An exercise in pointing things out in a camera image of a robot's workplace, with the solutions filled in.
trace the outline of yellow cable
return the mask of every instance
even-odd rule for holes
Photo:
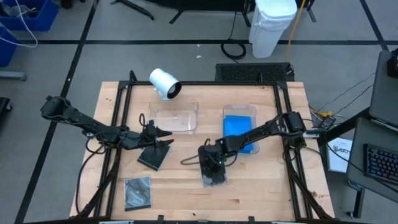
[[[285,62],[287,62],[288,59],[289,59],[290,43],[292,42],[294,32],[296,31],[296,27],[297,27],[297,24],[299,23],[301,13],[303,12],[304,4],[305,4],[305,0],[303,0],[303,1],[301,2],[300,11],[298,12],[298,16],[297,16],[297,18],[296,18],[296,21],[294,22],[293,30],[292,30],[292,32],[290,33],[289,43],[287,44],[287,51],[286,51],[286,59],[285,59]]]

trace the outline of blue bin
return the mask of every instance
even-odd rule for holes
[[[18,43],[18,41],[8,33],[4,27],[0,27],[0,37],[14,43]],[[10,63],[16,48],[17,45],[0,40],[0,67],[5,67]]]
[[[16,6],[15,0],[3,0],[3,4]],[[58,7],[51,0],[18,0],[19,5],[40,9],[35,18],[24,17],[25,23],[31,31],[48,31],[58,13]],[[19,17],[0,17],[2,23],[9,30],[26,30]]]

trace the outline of keyboard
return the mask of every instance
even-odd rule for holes
[[[372,144],[364,145],[365,175],[398,185],[398,152]]]

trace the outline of white camera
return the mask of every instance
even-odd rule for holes
[[[155,86],[155,91],[162,100],[171,100],[181,91],[181,83],[172,75],[156,68],[149,76],[149,81]]]

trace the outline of white trash can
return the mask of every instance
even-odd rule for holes
[[[295,0],[256,0],[249,35],[253,55],[256,58],[266,58],[271,55],[296,12]]]

